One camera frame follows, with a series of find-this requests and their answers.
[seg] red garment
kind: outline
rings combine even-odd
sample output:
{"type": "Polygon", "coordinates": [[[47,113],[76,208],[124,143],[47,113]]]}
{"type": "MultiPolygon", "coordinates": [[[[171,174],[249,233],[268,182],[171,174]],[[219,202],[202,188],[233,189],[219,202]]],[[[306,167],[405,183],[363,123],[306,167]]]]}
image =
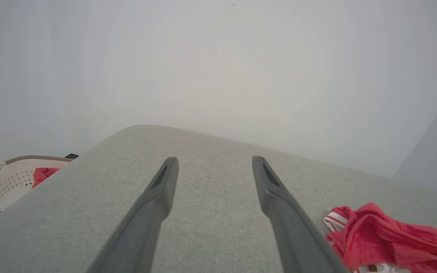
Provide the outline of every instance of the red garment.
{"type": "Polygon", "coordinates": [[[35,173],[33,173],[33,187],[36,187],[40,183],[42,183],[45,179],[49,178],[50,175],[56,173],[59,168],[36,168],[35,173]]]}
{"type": "Polygon", "coordinates": [[[390,263],[412,272],[437,272],[437,229],[398,222],[373,203],[357,211],[347,206],[332,211],[348,222],[345,230],[326,238],[351,270],[390,263]]]}

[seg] gray object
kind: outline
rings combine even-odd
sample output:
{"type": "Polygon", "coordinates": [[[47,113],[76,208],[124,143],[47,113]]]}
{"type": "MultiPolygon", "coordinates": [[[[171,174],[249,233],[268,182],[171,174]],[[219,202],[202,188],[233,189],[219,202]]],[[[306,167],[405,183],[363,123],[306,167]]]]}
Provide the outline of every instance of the gray object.
{"type": "Polygon", "coordinates": [[[347,272],[307,214],[263,157],[253,157],[262,212],[269,217],[284,272],[347,272]]]}
{"type": "Polygon", "coordinates": [[[149,272],[161,222],[170,214],[178,160],[170,157],[149,183],[94,261],[89,273],[149,272]]]}
{"type": "Polygon", "coordinates": [[[272,225],[258,205],[250,165],[257,154],[322,235],[333,207],[368,202],[397,221],[437,228],[436,192],[202,133],[132,126],[0,213],[0,272],[87,271],[168,157],[179,158],[180,175],[151,271],[282,272],[272,225]]]}

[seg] white laundry basket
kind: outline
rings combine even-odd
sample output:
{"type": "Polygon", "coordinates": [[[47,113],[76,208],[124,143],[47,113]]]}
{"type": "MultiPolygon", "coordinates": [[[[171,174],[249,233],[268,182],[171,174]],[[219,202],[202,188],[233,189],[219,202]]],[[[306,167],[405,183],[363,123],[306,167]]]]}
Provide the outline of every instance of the white laundry basket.
{"type": "Polygon", "coordinates": [[[63,168],[70,161],[69,158],[28,155],[0,163],[0,211],[31,190],[35,168],[63,168]]]}

